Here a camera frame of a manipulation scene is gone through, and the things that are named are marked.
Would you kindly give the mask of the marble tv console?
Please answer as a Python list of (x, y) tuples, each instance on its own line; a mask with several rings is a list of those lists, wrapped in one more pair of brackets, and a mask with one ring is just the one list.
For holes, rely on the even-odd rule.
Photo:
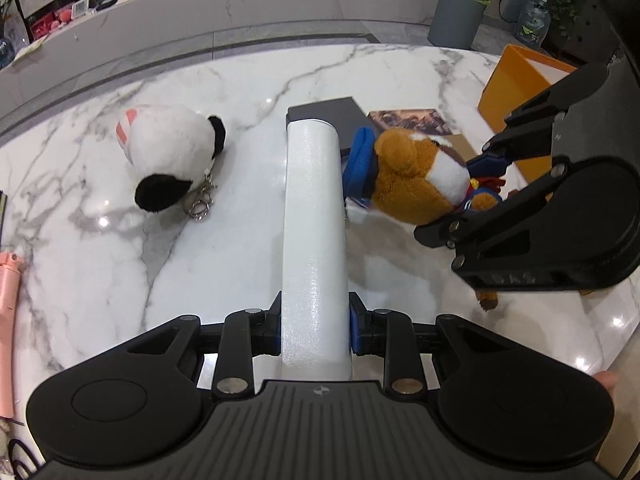
[(66, 26), (1, 72), (1, 125), (63, 99), (70, 83), (146, 49), (220, 30), (303, 21), (427, 25), (437, 0), (131, 0)]

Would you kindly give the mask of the panda plush keychain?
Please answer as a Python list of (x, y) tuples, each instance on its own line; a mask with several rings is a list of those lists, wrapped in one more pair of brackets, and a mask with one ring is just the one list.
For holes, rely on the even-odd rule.
[(202, 185), (224, 150), (221, 118), (180, 105), (127, 108), (115, 126), (116, 140), (136, 176), (134, 203), (161, 212)]

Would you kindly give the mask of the brown cardboard box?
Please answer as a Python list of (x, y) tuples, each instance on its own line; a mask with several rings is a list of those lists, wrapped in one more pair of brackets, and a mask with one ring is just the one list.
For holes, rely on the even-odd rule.
[(463, 134), (452, 134), (451, 136), (442, 136), (439, 140), (442, 148), (449, 153), (455, 160), (465, 166), (470, 160), (477, 156), (477, 151)]

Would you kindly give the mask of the orange storage box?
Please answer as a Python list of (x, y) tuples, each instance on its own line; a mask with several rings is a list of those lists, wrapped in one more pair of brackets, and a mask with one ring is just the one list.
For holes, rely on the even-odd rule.
[(480, 116), (493, 133), (500, 133), (514, 110), (574, 70), (548, 55), (508, 44), (478, 102)]

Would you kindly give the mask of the grey trash bin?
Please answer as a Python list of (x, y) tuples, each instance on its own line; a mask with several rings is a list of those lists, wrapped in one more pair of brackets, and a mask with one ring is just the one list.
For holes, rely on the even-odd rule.
[(428, 31), (436, 47), (469, 50), (490, 0), (438, 0)]

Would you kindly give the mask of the brown bear plush toy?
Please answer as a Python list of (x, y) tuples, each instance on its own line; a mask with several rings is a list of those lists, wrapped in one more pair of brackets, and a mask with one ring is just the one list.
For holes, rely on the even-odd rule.
[(419, 131), (362, 127), (348, 149), (343, 195), (400, 222), (426, 226), (464, 208), (502, 201), (506, 180), (473, 174), (458, 152)]

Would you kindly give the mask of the long white box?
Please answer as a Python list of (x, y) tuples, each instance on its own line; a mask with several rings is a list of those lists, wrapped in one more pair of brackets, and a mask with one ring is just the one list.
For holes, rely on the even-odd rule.
[(282, 256), (282, 376), (349, 380), (340, 140), (320, 119), (288, 125)]

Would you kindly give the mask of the water bottle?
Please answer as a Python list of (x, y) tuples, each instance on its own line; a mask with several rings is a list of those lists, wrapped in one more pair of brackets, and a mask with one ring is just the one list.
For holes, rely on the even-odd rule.
[(532, 0), (522, 7), (516, 22), (514, 37), (526, 47), (537, 50), (548, 34), (551, 16), (548, 0)]

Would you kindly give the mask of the pink selfie stick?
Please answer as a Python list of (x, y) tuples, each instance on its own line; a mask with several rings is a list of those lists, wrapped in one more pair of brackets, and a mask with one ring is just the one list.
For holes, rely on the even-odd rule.
[(15, 310), (24, 260), (14, 252), (2, 252), (0, 263), (0, 380), (1, 417), (14, 419), (13, 336)]

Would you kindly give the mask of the illustrated card box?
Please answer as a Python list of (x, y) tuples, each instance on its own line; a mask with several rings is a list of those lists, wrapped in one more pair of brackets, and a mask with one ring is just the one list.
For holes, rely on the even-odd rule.
[(375, 110), (368, 117), (381, 131), (401, 128), (428, 136), (451, 136), (448, 124), (434, 108), (424, 110)]

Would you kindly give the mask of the dark grey square box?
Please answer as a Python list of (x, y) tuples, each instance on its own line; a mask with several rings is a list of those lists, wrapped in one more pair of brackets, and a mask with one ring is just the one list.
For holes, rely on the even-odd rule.
[(363, 113), (351, 96), (292, 106), (286, 112), (287, 124), (305, 119), (320, 119), (332, 125), (340, 139), (343, 156), (346, 156), (350, 151), (352, 142), (354, 142), (360, 128), (371, 129), (375, 136), (380, 133), (378, 127)]

